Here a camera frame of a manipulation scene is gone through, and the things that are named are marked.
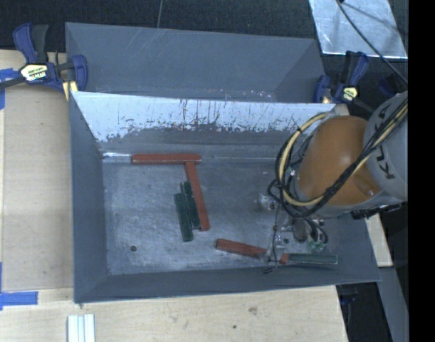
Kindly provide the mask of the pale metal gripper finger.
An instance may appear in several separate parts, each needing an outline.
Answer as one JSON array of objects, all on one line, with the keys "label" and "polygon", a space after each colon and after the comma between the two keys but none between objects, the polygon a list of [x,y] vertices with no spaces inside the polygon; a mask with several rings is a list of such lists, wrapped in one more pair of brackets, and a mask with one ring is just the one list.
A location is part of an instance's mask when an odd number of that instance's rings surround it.
[{"label": "pale metal gripper finger", "polygon": [[274,225],[272,227],[271,233],[270,233],[270,238],[268,241],[268,246],[265,252],[265,258],[266,259],[272,259],[272,243],[273,240],[278,237],[278,238],[282,238],[281,233],[278,231],[278,227],[276,225]]},{"label": "pale metal gripper finger", "polygon": [[287,264],[289,255],[285,252],[286,244],[282,238],[276,237],[272,243],[272,259],[276,264]]}]

